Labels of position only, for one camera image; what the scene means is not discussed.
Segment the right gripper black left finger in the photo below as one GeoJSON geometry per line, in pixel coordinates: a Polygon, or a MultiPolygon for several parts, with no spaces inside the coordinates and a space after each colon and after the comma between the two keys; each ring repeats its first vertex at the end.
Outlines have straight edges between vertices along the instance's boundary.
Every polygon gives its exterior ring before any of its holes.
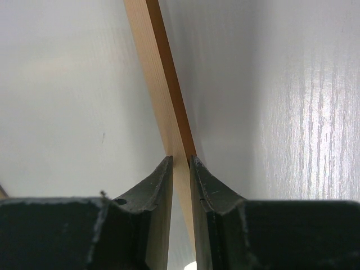
{"type": "Polygon", "coordinates": [[[1,201],[2,269],[166,269],[173,158],[115,199],[1,201]]]}

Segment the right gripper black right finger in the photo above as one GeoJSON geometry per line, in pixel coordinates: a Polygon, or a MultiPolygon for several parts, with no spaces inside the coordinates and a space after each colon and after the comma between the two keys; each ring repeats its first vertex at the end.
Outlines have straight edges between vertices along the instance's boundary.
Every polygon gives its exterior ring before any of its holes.
{"type": "Polygon", "coordinates": [[[359,203],[248,200],[190,161],[198,269],[358,269],[359,203]]]}

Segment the wooden picture frame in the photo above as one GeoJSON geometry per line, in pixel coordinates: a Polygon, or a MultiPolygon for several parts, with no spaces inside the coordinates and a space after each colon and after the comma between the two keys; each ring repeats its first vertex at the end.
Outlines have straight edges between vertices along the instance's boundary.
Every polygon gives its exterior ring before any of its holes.
{"type": "Polygon", "coordinates": [[[195,244],[189,159],[196,154],[158,1],[124,1],[165,153],[174,159],[174,185],[191,245],[195,244]]]}

